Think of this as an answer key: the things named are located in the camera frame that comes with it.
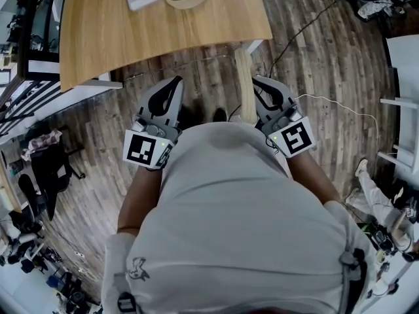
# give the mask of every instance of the floor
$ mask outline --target floor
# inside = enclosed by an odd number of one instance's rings
[[[274,40],[264,42],[253,55],[255,73],[260,75],[268,73],[288,40],[333,0],[263,1]],[[124,130],[130,127],[139,97],[158,80],[181,75],[187,87],[186,106],[197,112],[203,109],[206,121],[218,107],[231,113],[240,104],[232,53],[232,47],[211,46],[131,65],[117,71],[125,80],[124,89],[83,101],[48,119],[52,128],[65,124],[71,128],[71,136],[65,137],[71,141],[65,141],[69,148],[84,145],[71,163],[86,178],[72,178],[70,187],[59,194],[54,220],[45,221],[46,242],[68,267],[80,269],[92,296],[100,297],[104,242],[115,232],[118,210],[136,170],[122,162],[121,155]],[[379,104],[381,97],[394,96],[381,34],[374,22],[360,22],[345,1],[338,0],[291,43],[273,77],[289,85],[296,96],[324,96],[374,115],[378,148],[390,152],[398,134],[397,115]],[[384,163],[375,156],[377,131],[371,117],[323,99],[302,97],[300,104],[318,139],[312,154],[342,196],[356,184],[353,172],[362,158],[370,160],[371,173],[378,178],[386,175]],[[15,141],[3,148],[8,162],[18,159],[17,146]]]

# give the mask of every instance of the wooden table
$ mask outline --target wooden table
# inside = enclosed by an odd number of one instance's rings
[[[245,42],[251,52],[271,38],[262,0],[207,0],[190,10],[160,0],[135,12],[127,0],[65,0],[61,87],[177,50]]]

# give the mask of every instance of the white cable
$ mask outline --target white cable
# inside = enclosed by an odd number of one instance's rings
[[[353,112],[354,114],[356,114],[356,115],[359,115],[359,116],[369,116],[369,117],[371,117],[371,118],[373,118],[374,119],[374,121],[375,121],[375,128],[376,128],[376,152],[375,152],[375,154],[377,155],[378,154],[378,139],[379,139],[379,132],[380,132],[380,130],[378,129],[378,122],[377,122],[377,119],[375,118],[375,116],[373,116],[373,115],[371,115],[371,114],[361,114],[361,113],[357,113],[357,112],[355,112],[353,109],[351,109],[351,108],[349,108],[349,107],[347,107],[347,106],[344,106],[344,105],[342,105],[340,102],[337,102],[337,101],[335,101],[335,100],[330,100],[330,99],[327,99],[326,97],[323,97],[323,96],[312,96],[312,95],[310,95],[310,94],[302,94],[301,96],[298,96],[298,97],[296,97],[295,99],[300,99],[301,97],[313,97],[314,99],[324,99],[324,100],[327,100],[327,101],[330,101],[330,102],[333,102],[333,103],[336,103],[336,104],[338,104],[339,106],[341,106],[341,107],[343,107],[343,108],[345,108],[345,109],[348,109],[349,111],[351,111],[351,112]]]

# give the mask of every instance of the pants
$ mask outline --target pants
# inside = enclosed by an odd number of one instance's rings
[[[356,192],[348,203],[360,211],[375,217],[379,224],[384,227],[391,226],[388,220],[394,206],[381,190],[375,185],[366,171],[359,174],[359,183],[362,191]]]

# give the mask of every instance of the logo on shirt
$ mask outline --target logo on shirt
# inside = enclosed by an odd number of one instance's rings
[[[142,281],[150,279],[149,274],[143,269],[144,263],[144,257],[137,257],[132,260],[132,268],[128,270],[131,279],[141,279]]]
[[[312,144],[302,122],[284,130],[282,132],[282,137],[291,154],[294,154]]]

